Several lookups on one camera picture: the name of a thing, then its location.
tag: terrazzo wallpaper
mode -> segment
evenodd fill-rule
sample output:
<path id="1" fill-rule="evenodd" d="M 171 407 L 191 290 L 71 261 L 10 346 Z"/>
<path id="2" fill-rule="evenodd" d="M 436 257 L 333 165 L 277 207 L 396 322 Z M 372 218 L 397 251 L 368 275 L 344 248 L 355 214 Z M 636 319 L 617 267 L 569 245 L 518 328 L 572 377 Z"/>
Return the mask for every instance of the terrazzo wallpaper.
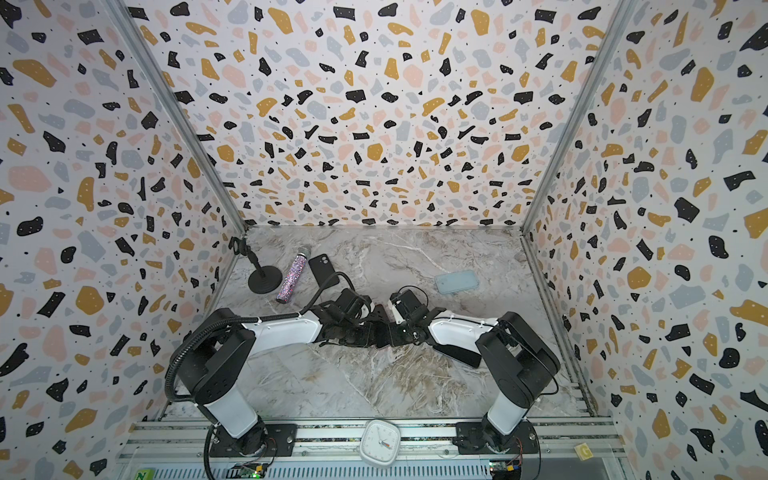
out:
<path id="1" fill-rule="evenodd" d="M 768 478 L 765 2 L 638 2 L 531 239 L 637 478 Z"/>
<path id="2" fill-rule="evenodd" d="M 615 6 L 127 3 L 248 224 L 400 226 L 521 222 Z"/>
<path id="3" fill-rule="evenodd" d="M 233 228 L 100 4 L 0 15 L 0 478 L 107 478 Z"/>

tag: metal corner post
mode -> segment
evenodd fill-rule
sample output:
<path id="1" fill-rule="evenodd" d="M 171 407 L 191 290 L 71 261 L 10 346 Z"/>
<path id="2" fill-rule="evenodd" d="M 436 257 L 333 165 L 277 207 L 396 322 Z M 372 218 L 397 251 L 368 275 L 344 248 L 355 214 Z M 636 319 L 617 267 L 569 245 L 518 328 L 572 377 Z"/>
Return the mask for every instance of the metal corner post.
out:
<path id="1" fill-rule="evenodd" d="M 101 0 L 101 4 L 104 6 L 104 10 L 109 15 L 114 26 L 120 32 L 120 35 L 122 35 L 139 67 L 147 76 L 152 90 L 157 95 L 168 116 L 170 116 L 181 138 L 192 150 L 192 154 L 197 159 L 197 164 L 205 173 L 208 184 L 219 198 L 222 208 L 229 215 L 230 221 L 238 230 L 238 234 L 242 235 L 247 228 L 245 222 L 240 217 L 237 206 L 232 201 L 232 197 L 230 197 L 229 192 L 224 187 L 214 166 L 209 162 L 208 154 L 194 133 L 192 125 L 190 125 L 181 107 L 179 107 L 178 102 L 176 102 L 176 97 L 165 82 L 160 66 L 157 65 L 138 27 L 128 14 L 128 9 L 123 0 Z"/>
<path id="2" fill-rule="evenodd" d="M 592 98 L 594 97 L 595 92 L 597 92 L 600 81 L 603 78 L 603 74 L 611 63 L 611 59 L 614 57 L 614 50 L 627 27 L 627 23 L 629 23 L 629 19 L 632 16 L 632 12 L 634 11 L 637 2 L 638 0 L 618 0 L 618 5 L 616 5 L 616 9 L 614 10 L 611 23 L 608 25 L 608 29 L 605 33 L 605 39 L 603 40 L 602 45 L 600 45 L 598 54 L 595 56 L 594 66 L 587 76 L 584 87 L 581 89 L 581 93 L 576 100 L 576 105 L 574 105 L 573 110 L 571 110 L 571 115 L 568 116 L 563 136 L 560 138 L 558 146 L 554 149 L 552 160 L 549 162 L 549 165 L 544 172 L 544 176 L 541 179 L 541 183 L 536 189 L 536 194 L 531 202 L 531 206 L 528 208 L 528 213 L 525 214 L 525 220 L 523 220 L 522 224 L 523 235 L 525 235 L 526 232 L 531 231 L 531 228 L 534 225 L 536 214 L 544 203 L 544 200 L 547 197 L 547 191 L 554 183 L 554 179 L 556 178 L 560 167 L 563 165 L 565 154 L 568 152 L 568 149 L 571 148 L 571 144 L 576 137 L 576 132 L 581 124 L 581 120 L 586 115 L 592 102 Z"/>

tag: robotic arm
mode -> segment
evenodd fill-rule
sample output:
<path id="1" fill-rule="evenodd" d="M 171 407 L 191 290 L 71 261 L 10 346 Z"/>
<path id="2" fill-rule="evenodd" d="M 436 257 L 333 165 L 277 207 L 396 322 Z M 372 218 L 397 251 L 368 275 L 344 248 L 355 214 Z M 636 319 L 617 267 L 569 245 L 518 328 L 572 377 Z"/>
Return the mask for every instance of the robotic arm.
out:
<path id="1" fill-rule="evenodd" d="M 313 305 L 322 291 L 298 313 L 240 317 L 227 308 L 211 313 L 170 358 L 165 382 L 169 400 L 195 402 L 217 425 L 219 442 L 240 455 L 254 455 L 265 448 L 268 435 L 236 386 L 249 356 L 292 343 L 381 349 L 427 342 L 470 366 L 485 360 L 500 393 L 483 417 L 483 439 L 493 451 L 506 452 L 515 443 L 515 427 L 560 369 L 554 353 L 517 313 L 479 319 L 442 308 L 428 310 L 411 290 L 402 289 L 390 296 L 386 310 L 382 305 L 371 308 L 370 297 L 359 295 L 351 283 L 336 300 Z M 518 344 L 522 351 L 514 356 L 508 346 Z M 177 376 L 190 395 L 175 393 Z"/>

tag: gray marble floor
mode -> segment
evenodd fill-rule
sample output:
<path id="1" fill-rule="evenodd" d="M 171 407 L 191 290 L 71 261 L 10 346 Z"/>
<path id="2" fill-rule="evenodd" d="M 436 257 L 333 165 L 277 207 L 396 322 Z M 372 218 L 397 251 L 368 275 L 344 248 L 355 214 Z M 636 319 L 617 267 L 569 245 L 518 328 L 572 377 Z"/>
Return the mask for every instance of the gray marble floor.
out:
<path id="1" fill-rule="evenodd" d="M 512 230 L 284 227 L 253 229 L 249 244 L 263 265 L 288 270 L 296 249 L 308 244 L 312 257 L 325 253 L 337 271 L 347 273 L 359 293 L 386 304 L 404 285 L 421 287 L 430 306 L 470 316 L 519 313 L 561 357 L 520 238 Z M 474 270 L 480 286 L 451 295 L 438 293 L 435 276 Z M 250 292 L 250 263 L 239 260 L 219 300 L 243 316 L 297 311 L 317 290 L 307 266 L 293 298 L 279 304 L 273 293 Z M 346 286 L 328 289 L 320 301 L 336 298 Z M 560 393 L 543 396 L 530 416 L 586 415 L 581 392 L 561 369 Z M 249 359 L 238 387 L 259 414 L 274 417 L 479 417 L 498 392 L 485 364 L 472 369 L 431 346 L 376 350 L 341 346 L 293 345 Z M 166 419 L 200 416 L 191 404 L 173 404 Z"/>

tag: clock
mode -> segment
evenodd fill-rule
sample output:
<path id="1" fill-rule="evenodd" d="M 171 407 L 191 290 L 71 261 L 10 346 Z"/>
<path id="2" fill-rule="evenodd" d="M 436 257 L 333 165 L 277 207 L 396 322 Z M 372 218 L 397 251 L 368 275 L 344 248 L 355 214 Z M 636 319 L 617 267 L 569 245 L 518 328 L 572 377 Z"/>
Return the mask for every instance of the clock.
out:
<path id="1" fill-rule="evenodd" d="M 371 420 L 360 439 L 360 458 L 379 468 L 390 466 L 400 448 L 400 431 L 391 423 Z"/>

